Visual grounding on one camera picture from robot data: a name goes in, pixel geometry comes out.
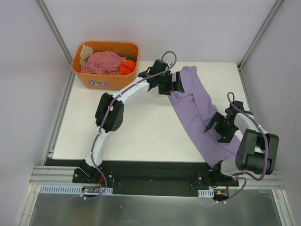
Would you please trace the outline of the purple t-shirt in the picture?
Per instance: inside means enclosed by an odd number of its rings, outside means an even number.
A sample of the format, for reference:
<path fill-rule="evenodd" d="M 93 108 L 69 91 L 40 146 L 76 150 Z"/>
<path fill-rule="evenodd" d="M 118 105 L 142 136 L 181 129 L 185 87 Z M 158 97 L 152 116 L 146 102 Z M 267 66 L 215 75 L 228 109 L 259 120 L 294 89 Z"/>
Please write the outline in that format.
<path fill-rule="evenodd" d="M 184 93 L 175 91 L 168 98 L 194 146 L 210 167 L 220 160 L 234 160 L 240 140 L 235 136 L 230 143 L 219 143 L 221 137 L 214 129 L 205 131 L 218 110 L 197 75 L 197 67 L 184 66 L 180 77 Z"/>

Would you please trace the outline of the orange plastic basket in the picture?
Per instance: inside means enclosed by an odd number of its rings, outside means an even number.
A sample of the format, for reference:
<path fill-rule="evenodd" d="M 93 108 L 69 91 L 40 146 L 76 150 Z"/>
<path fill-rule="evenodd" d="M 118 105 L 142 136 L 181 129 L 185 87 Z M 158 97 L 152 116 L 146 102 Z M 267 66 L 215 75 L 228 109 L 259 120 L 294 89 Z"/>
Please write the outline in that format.
<path fill-rule="evenodd" d="M 128 75 L 81 73 L 80 53 L 83 45 L 91 47 L 94 52 L 114 51 L 120 56 L 130 57 L 136 61 L 135 69 Z M 132 42 L 99 40 L 85 41 L 78 47 L 71 64 L 71 69 L 79 77 L 82 84 L 89 89 L 119 90 L 133 82 L 137 77 L 139 54 L 139 47 Z"/>

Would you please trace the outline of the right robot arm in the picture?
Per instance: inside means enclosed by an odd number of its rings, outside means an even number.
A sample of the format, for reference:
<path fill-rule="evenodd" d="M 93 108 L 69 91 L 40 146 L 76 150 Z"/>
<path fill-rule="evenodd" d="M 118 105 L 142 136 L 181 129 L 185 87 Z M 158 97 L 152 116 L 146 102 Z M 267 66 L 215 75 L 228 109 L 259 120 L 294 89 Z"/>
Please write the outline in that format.
<path fill-rule="evenodd" d="M 206 126 L 220 135 L 220 144 L 229 144 L 236 131 L 243 135 L 234 160 L 220 160 L 211 173 L 212 182 L 217 186 L 230 182 L 234 177 L 248 175 L 256 181 L 274 171 L 279 137 L 264 130 L 253 117 L 253 113 L 244 109 L 243 102 L 231 101 L 223 116 L 216 112 Z"/>

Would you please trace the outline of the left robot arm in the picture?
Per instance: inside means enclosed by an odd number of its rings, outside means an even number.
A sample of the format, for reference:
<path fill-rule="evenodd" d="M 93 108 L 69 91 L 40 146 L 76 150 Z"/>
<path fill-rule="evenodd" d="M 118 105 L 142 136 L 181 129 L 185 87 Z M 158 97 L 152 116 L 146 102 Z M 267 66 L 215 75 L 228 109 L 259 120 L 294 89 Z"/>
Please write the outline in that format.
<path fill-rule="evenodd" d="M 104 93 L 101 96 L 95 113 L 96 136 L 91 150 L 74 171 L 74 183 L 104 181 L 104 174 L 100 170 L 104 150 L 110 136 L 122 125 L 126 104 L 154 88 L 158 88 L 160 95 L 169 96 L 174 91 L 184 93 L 180 72 L 171 72 L 175 64 L 175 61 L 168 64 L 162 59 L 157 59 L 153 66 L 139 73 L 137 78 L 122 90 L 114 94 Z"/>

